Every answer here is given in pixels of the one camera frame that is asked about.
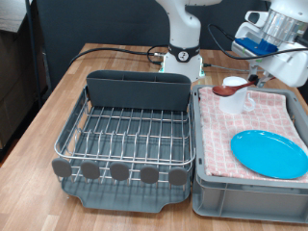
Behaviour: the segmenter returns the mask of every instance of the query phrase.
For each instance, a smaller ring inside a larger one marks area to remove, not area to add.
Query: wooden table
[[[146,51],[147,47],[86,44],[95,47],[120,47]],[[201,51],[205,63],[247,69],[246,62],[225,57],[218,51]],[[304,224],[287,224],[229,218],[204,218],[192,208],[192,198],[167,205],[159,214],[128,213],[86,209],[78,198],[67,196],[51,167],[57,157],[54,143],[59,136],[88,73],[97,69],[157,71],[146,57],[101,51],[76,61],[58,84],[13,153],[0,169],[0,230],[308,230]],[[206,68],[200,84],[218,85],[230,75],[246,76],[237,71]],[[288,89],[278,80],[268,88]],[[291,89],[308,107],[296,89]]]

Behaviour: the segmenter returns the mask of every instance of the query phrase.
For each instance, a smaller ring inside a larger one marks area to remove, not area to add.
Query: pink towel
[[[243,166],[234,157],[231,139],[245,130],[263,130],[278,134],[295,142],[308,153],[290,120],[284,95],[249,90],[248,93],[256,102],[256,109],[250,113],[229,115],[219,109],[219,97],[212,93],[212,88],[201,89],[199,93],[207,175],[282,181],[260,175]],[[308,174],[290,182],[308,183]]]

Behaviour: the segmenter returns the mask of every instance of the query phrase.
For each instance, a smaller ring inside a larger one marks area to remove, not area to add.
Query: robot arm
[[[170,21],[168,53],[162,71],[188,76],[192,82],[202,76],[202,58],[199,55],[201,23],[186,6],[209,6],[221,0],[156,0],[167,12]]]
[[[307,0],[271,0],[268,13],[248,12],[236,34],[232,50],[242,57],[254,57],[276,51],[306,48],[296,42],[308,27]],[[251,60],[250,74],[258,66],[265,76],[258,87],[275,76],[290,87],[303,86],[308,78],[308,52],[290,52]]]

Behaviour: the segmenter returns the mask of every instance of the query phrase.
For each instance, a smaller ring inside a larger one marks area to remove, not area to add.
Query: plastic plate
[[[235,157],[246,167],[277,179],[295,179],[308,170],[306,153],[294,142],[265,131],[244,131],[231,141]]]

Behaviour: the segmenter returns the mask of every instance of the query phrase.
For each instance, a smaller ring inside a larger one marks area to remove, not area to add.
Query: white mug
[[[240,77],[227,77],[223,80],[224,86],[236,87],[247,84],[248,82]],[[237,115],[243,111],[251,112],[256,107],[256,102],[248,95],[248,100],[251,103],[251,107],[245,105],[247,95],[247,88],[238,90],[235,94],[229,97],[221,97],[219,101],[219,108],[221,111],[227,114]]]

